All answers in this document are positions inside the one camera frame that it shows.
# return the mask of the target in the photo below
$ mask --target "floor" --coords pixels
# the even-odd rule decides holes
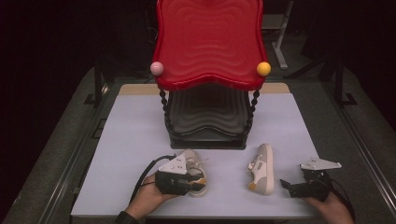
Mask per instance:
[[[330,175],[343,183],[354,205],[358,223],[396,223],[395,195],[392,193],[393,186],[396,186],[396,168],[393,165],[396,163],[396,134],[347,69],[344,91],[350,93],[357,104],[344,108],[332,99],[333,82],[321,83],[316,78],[320,67],[299,79],[283,79],[283,76],[311,62],[300,54],[304,39],[304,35],[285,37],[282,50],[290,68],[283,71],[271,49],[276,34],[265,35],[268,58],[273,66],[267,81],[282,81],[289,85],[303,117],[307,118],[305,124],[319,156],[344,164],[343,172],[331,172]],[[104,101],[98,108],[93,108],[87,101],[87,97],[94,94],[93,70],[84,77],[27,179],[20,198],[3,223],[112,222],[114,217],[81,218],[70,217],[69,214],[117,89],[129,81],[143,83],[146,80],[125,77],[106,85]],[[216,221],[201,220],[204,223],[221,223],[221,220]],[[262,220],[234,222],[263,223]],[[148,220],[148,223],[165,222]],[[287,223],[324,221],[314,218]]]

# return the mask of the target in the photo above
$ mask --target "white tabletop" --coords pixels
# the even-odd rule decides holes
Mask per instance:
[[[179,154],[170,148],[158,95],[119,95],[113,105],[72,216],[116,216],[127,206],[134,185],[149,163],[163,155]],[[275,190],[262,196],[248,190],[248,163],[258,146],[274,150]],[[292,199],[279,179],[303,183],[299,164],[318,153],[291,93],[262,94],[254,113],[245,150],[197,149],[207,174],[207,194],[171,200],[151,217],[313,217],[314,209]],[[160,161],[150,174],[161,164]]]

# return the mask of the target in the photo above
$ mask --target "white sneaker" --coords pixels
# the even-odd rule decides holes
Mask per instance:
[[[200,190],[190,190],[189,194],[192,197],[204,196],[207,190],[207,185],[206,185],[206,173],[201,166],[201,163],[203,162],[199,159],[198,154],[192,149],[185,149],[181,152],[181,154],[184,154],[184,157],[186,158],[187,173],[190,175],[201,177],[200,179],[193,181],[193,183],[205,185]]]
[[[259,147],[256,158],[248,164],[248,171],[253,175],[253,181],[248,185],[250,190],[263,195],[274,191],[274,153],[269,144]]]

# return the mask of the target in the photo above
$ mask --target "yellow ball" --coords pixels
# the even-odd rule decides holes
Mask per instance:
[[[271,65],[269,63],[263,62],[257,65],[257,73],[262,76],[266,77],[271,72]]]

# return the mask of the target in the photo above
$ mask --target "black cable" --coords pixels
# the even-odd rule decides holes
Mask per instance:
[[[352,217],[352,220],[354,223],[356,223],[356,215],[355,215],[355,210],[353,209],[352,203],[350,202],[348,196],[347,196],[347,192],[344,190],[344,188],[341,186],[340,183],[338,183],[337,181],[335,181],[334,179],[330,179],[332,182],[336,183],[337,186],[339,188],[341,188],[341,190],[344,192],[344,195],[341,194],[337,189],[335,189],[332,186],[329,186],[325,183],[323,183],[321,180],[315,178],[314,176],[310,176],[313,180],[317,181],[319,184],[323,185],[325,188],[327,188],[330,192],[332,192],[333,194],[335,194],[335,196],[337,196],[340,200],[341,203],[344,204],[344,206],[346,207],[346,209],[348,210],[349,214]]]
[[[139,191],[140,187],[142,186],[143,181],[145,180],[147,174],[149,173],[149,171],[152,169],[152,167],[158,162],[161,161],[163,159],[168,159],[169,161],[174,159],[176,156],[162,156],[160,158],[158,158],[155,161],[152,161],[148,167],[146,168],[146,170],[143,172],[143,174],[140,176],[139,180],[137,181],[136,185],[134,186],[134,192],[132,193],[131,196],[131,200],[129,201],[129,203],[132,202],[132,200],[134,199],[134,197],[136,196],[137,192]]]

